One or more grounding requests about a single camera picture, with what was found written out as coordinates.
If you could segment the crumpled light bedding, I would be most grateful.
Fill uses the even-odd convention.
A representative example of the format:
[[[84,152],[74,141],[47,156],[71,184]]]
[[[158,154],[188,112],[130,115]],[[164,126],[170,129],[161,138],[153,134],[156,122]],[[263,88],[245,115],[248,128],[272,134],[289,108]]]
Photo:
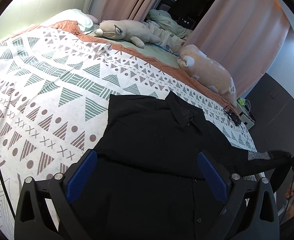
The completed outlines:
[[[160,38],[160,42],[155,44],[172,54],[179,52],[192,33],[192,30],[179,25],[164,10],[151,9],[146,16],[144,25]]]

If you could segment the pink curtain right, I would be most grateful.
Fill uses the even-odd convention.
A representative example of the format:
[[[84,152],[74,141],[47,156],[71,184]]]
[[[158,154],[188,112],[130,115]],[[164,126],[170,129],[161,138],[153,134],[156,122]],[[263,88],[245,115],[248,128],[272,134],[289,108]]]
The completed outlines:
[[[242,95],[270,67],[289,28],[277,0],[215,0],[186,44],[220,63]]]

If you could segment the patterned bed quilt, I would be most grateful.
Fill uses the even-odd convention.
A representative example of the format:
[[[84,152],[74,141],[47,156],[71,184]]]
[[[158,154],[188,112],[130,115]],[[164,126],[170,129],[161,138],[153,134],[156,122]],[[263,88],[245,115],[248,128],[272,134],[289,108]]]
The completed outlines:
[[[23,181],[66,172],[107,125],[112,94],[164,99],[174,92],[204,110],[232,146],[254,150],[227,100],[184,71],[134,49],[84,35],[74,21],[33,27],[0,41],[0,230],[14,238]]]

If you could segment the black button shirt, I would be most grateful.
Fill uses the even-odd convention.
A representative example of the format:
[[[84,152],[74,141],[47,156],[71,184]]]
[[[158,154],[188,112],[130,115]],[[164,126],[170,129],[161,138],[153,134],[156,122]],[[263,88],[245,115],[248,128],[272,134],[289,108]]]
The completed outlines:
[[[71,204],[90,239],[200,239],[223,207],[198,167],[202,151],[240,176],[291,162],[287,152],[232,146],[174,93],[164,100],[112,95],[94,150],[97,166]]]

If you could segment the cream bedside cabinet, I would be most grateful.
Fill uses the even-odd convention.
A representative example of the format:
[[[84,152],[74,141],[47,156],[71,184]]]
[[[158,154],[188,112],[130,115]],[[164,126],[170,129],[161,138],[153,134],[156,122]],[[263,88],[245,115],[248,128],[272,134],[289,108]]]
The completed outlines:
[[[250,130],[255,125],[255,118],[250,110],[251,104],[249,100],[244,98],[237,99],[236,113],[246,126],[247,130]]]

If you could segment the pink plush pillow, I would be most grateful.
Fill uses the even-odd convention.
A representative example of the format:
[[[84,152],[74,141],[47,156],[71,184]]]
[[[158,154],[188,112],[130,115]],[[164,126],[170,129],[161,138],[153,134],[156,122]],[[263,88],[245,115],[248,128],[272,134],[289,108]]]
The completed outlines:
[[[181,48],[178,55],[177,63],[190,77],[219,94],[233,107],[237,106],[234,81],[221,64],[206,56],[193,44]]]

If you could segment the white pillow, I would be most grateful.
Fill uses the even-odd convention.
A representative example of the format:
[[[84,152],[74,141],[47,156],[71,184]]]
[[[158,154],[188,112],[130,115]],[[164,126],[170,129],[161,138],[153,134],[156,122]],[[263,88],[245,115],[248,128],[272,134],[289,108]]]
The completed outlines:
[[[67,9],[54,15],[50,19],[41,23],[41,26],[50,26],[61,21],[76,21],[80,30],[84,33],[90,33],[94,30],[94,25],[99,24],[98,19],[90,14],[84,14],[79,9]]]

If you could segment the cream padded headboard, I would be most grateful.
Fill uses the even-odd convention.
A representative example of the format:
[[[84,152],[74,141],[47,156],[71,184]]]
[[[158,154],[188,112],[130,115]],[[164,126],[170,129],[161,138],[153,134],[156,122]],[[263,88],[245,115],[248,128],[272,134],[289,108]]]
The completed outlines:
[[[0,39],[67,9],[89,12],[92,0],[12,0],[0,15]]]

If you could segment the beige shark plush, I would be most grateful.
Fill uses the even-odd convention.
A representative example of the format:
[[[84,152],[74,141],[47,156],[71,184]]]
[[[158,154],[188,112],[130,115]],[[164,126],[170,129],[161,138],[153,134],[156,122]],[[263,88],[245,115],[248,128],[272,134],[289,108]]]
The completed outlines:
[[[98,37],[131,42],[138,48],[144,48],[146,43],[161,41],[160,37],[154,35],[146,25],[133,20],[106,20],[99,24],[99,28],[94,33]]]

